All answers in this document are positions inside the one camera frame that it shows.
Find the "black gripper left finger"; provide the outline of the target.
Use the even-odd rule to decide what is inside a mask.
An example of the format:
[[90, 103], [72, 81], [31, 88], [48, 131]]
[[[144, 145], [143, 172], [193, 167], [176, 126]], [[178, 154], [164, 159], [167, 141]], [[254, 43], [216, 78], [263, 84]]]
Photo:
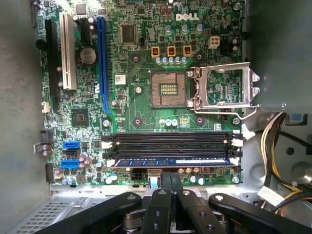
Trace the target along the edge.
[[144, 197], [125, 192], [67, 217], [40, 234], [168, 234], [171, 225], [172, 174]]

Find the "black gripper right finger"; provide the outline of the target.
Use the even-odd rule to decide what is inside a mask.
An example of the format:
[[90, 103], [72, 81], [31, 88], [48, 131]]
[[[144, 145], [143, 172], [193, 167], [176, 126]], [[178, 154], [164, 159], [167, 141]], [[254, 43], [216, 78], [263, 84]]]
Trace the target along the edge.
[[235, 228], [249, 234], [310, 234], [312, 229], [233, 196], [216, 193], [205, 205], [184, 189], [178, 173], [172, 173], [172, 189], [197, 234], [234, 234]]

